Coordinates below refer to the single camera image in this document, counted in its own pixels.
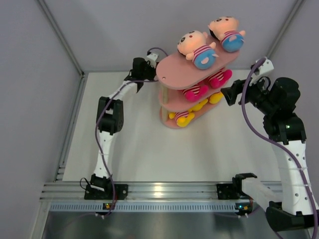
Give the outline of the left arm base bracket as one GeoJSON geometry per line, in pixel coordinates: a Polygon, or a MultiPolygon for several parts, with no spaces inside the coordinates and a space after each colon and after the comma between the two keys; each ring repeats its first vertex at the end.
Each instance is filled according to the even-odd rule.
{"type": "MultiPolygon", "coordinates": [[[[91,176],[90,181],[86,178],[81,178],[79,185],[84,189],[85,200],[112,200],[113,199],[113,184],[106,177],[91,176]]],[[[128,184],[115,183],[115,200],[124,200],[128,195],[128,184]]]]}

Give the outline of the pink white panda plush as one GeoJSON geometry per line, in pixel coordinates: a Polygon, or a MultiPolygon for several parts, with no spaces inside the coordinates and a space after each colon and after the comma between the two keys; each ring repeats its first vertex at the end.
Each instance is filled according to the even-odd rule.
{"type": "Polygon", "coordinates": [[[221,68],[216,73],[207,78],[208,83],[213,89],[222,87],[232,77],[232,70],[221,68]]]}
{"type": "Polygon", "coordinates": [[[187,89],[182,90],[183,95],[189,102],[196,102],[203,97],[209,90],[207,85],[195,84],[187,89]]]}

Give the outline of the boy doll blue shorts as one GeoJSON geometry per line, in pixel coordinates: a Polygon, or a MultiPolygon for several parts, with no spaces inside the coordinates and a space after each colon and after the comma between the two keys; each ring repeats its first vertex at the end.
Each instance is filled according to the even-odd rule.
{"type": "Polygon", "coordinates": [[[208,34],[198,30],[185,34],[177,43],[177,50],[197,69],[206,70],[213,66],[219,57],[215,51],[216,43],[207,43],[208,34]]]}

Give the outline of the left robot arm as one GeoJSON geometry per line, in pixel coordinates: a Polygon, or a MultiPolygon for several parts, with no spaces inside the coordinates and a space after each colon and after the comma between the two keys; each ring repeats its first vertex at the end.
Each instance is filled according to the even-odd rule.
{"type": "Polygon", "coordinates": [[[109,198],[115,187],[108,163],[113,157],[116,138],[124,126],[124,103],[137,94],[145,82],[155,80],[158,63],[159,60],[150,57],[134,58],[132,69],[122,84],[109,96],[99,98],[95,125],[98,157],[90,184],[102,199],[109,198]]]}

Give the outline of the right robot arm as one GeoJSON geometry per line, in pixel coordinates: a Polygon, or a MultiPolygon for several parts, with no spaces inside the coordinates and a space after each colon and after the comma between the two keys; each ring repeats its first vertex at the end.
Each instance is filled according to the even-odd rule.
{"type": "Polygon", "coordinates": [[[306,163],[306,131],[294,110],[301,93],[298,83],[280,77],[271,88],[265,87],[268,77],[257,82],[237,80],[221,89],[229,106],[241,95],[239,105],[250,130],[269,142],[274,151],[282,184],[282,198],[267,188],[253,173],[233,177],[233,193],[249,196],[265,212],[275,232],[313,229],[319,231],[319,206],[313,197],[306,163]]]}

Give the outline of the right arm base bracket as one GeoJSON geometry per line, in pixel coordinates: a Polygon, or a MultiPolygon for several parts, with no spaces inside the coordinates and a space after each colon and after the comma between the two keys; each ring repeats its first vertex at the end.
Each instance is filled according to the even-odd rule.
{"type": "Polygon", "coordinates": [[[222,183],[216,185],[217,197],[219,200],[237,200],[249,199],[250,197],[243,193],[236,185],[231,183],[222,183]]]}

